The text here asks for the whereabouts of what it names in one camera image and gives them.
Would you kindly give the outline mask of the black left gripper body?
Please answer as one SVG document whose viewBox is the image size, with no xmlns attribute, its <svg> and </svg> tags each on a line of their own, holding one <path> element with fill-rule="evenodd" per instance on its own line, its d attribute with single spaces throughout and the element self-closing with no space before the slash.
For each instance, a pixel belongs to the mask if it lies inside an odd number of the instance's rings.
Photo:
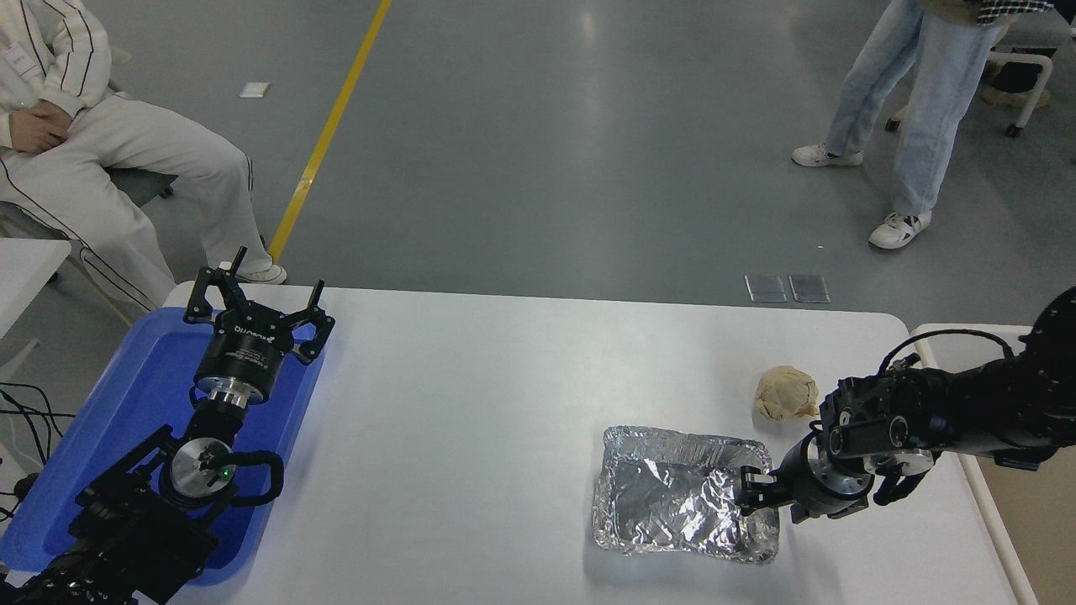
<svg viewBox="0 0 1076 605">
<path fill-rule="evenodd" d="M 293 327 L 273 309 L 225 310 L 213 320 L 213 336 L 195 372 L 204 393 L 232 381 L 258 397 L 269 397 L 285 353 L 293 347 Z"/>
</svg>

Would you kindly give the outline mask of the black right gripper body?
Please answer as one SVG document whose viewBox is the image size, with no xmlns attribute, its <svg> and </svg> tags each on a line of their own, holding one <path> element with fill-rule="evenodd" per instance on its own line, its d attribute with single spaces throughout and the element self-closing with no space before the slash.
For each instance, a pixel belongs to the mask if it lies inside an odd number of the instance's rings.
<svg viewBox="0 0 1076 605">
<path fill-rule="evenodd" d="M 841 510 L 841 498 L 815 474 L 819 463 L 825 466 L 818 452 L 817 436 L 810 435 L 785 453 L 783 463 L 775 472 L 783 487 L 783 500 L 790 502 L 792 524 Z"/>
</svg>

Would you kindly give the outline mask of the person's hand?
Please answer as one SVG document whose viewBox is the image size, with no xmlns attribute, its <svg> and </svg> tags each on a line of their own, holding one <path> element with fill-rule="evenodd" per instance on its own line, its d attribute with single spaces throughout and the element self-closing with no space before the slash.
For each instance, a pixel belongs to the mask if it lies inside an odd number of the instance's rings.
<svg viewBox="0 0 1076 605">
<path fill-rule="evenodd" d="M 8 116 L 11 147 L 16 152 L 39 154 L 62 145 L 68 140 L 71 115 L 46 100 L 22 108 Z"/>
</svg>

